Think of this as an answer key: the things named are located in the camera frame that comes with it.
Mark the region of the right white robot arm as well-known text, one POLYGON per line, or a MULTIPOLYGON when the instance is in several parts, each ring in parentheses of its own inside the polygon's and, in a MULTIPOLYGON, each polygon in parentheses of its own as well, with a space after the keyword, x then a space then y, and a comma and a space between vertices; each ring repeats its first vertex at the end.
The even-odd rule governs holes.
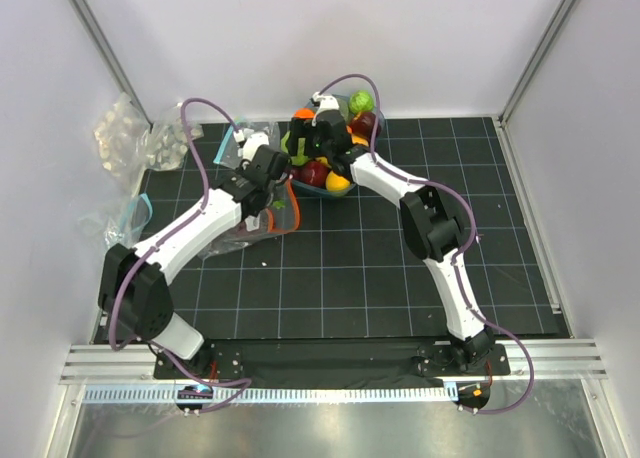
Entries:
POLYGON ((406 247, 426 265, 440 295, 453 367, 463 374, 482 367, 495 338, 465 269, 463 254, 475 233, 465 231, 474 219, 461 196, 400 170, 369 146, 356 143, 336 110, 298 110, 289 123, 286 150, 292 156, 326 159, 338 176, 398 208, 406 247))

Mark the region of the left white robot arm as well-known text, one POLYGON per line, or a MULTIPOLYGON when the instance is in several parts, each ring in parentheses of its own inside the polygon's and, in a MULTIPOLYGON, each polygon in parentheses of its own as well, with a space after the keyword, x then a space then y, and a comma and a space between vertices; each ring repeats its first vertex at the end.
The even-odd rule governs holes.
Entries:
POLYGON ((288 155, 260 145, 202 198, 152 237, 106 253, 98 304, 108 314, 108 341, 120 351, 135 339, 159 347, 190 378, 212 364, 201 332, 175 312, 170 285, 204 247, 272 201, 291 167, 288 155))

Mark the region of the clear bag with orange zipper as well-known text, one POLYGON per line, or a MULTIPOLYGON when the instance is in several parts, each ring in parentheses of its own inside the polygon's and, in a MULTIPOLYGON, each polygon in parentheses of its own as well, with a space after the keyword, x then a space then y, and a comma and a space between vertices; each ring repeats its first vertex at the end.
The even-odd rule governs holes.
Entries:
POLYGON ((201 259, 240 251, 260 241, 296 231, 301 221, 298 200, 292 181, 277 187, 271 203, 257 217, 249 216, 206 245, 199 253, 201 259))

